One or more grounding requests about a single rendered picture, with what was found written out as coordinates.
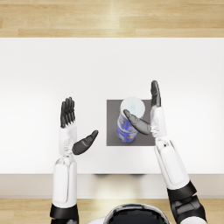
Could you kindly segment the blue printed can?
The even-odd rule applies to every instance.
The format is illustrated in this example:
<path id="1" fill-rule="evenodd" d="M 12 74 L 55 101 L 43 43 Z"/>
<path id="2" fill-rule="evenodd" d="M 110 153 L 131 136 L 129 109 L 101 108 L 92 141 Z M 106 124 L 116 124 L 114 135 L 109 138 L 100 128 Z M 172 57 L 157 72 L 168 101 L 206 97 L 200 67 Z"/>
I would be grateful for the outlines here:
<path id="1" fill-rule="evenodd" d="M 132 115 L 142 118 L 145 112 L 145 106 L 142 100 L 136 97 L 129 97 L 124 99 L 120 105 L 120 115 L 118 118 L 118 123 L 122 130 L 133 132 L 135 129 L 130 124 L 129 120 L 127 119 L 126 115 L 123 111 L 127 109 Z"/>
<path id="2" fill-rule="evenodd" d="M 137 132 L 136 131 L 127 132 L 123 129 L 118 128 L 116 132 L 117 132 L 117 136 L 121 139 L 121 141 L 125 142 L 125 143 L 131 143 L 137 137 Z"/>

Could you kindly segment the dark grey square mat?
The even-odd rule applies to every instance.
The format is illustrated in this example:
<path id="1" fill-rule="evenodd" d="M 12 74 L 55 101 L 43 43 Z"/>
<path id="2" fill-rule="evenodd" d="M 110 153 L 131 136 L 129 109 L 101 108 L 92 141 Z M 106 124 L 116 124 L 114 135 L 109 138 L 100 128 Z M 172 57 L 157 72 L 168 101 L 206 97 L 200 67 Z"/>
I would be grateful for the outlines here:
<path id="1" fill-rule="evenodd" d="M 125 143 L 117 136 L 117 119 L 121 103 L 122 100 L 107 100 L 107 146 L 154 146 L 155 140 L 152 134 L 148 136 L 137 134 L 131 143 Z"/>

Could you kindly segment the dark round robot body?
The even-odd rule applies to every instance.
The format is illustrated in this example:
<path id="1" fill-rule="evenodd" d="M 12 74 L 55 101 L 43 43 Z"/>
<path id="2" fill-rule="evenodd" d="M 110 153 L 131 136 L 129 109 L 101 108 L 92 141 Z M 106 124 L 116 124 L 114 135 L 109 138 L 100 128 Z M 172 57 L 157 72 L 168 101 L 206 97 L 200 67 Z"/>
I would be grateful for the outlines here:
<path id="1" fill-rule="evenodd" d="M 134 203 L 112 209 L 105 217 L 91 220 L 88 224 L 172 224 L 157 207 Z"/>

